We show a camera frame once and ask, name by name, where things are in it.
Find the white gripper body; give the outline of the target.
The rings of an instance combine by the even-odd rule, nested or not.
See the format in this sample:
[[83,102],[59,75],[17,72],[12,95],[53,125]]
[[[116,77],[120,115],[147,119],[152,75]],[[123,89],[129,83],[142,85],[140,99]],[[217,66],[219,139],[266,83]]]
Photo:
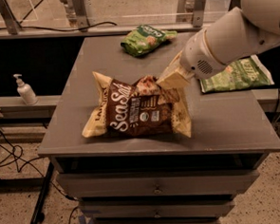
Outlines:
[[208,48],[206,32],[201,30],[187,41],[182,50],[179,63],[188,72],[200,79],[209,79],[226,67],[218,61]]

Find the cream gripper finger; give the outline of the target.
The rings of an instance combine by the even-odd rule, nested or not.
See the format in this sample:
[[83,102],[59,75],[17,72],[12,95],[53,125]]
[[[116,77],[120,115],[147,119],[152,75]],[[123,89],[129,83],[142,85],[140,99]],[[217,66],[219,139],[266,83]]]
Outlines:
[[178,89],[190,84],[193,73],[185,69],[179,62],[181,54],[182,52],[179,52],[158,77],[157,84],[161,88]]

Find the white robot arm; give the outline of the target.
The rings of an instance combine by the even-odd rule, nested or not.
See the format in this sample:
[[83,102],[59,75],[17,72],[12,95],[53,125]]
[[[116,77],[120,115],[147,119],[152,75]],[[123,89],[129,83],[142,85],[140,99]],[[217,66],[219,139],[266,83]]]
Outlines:
[[241,0],[218,21],[193,35],[158,78],[161,88],[209,79],[231,62],[280,46],[280,0]]

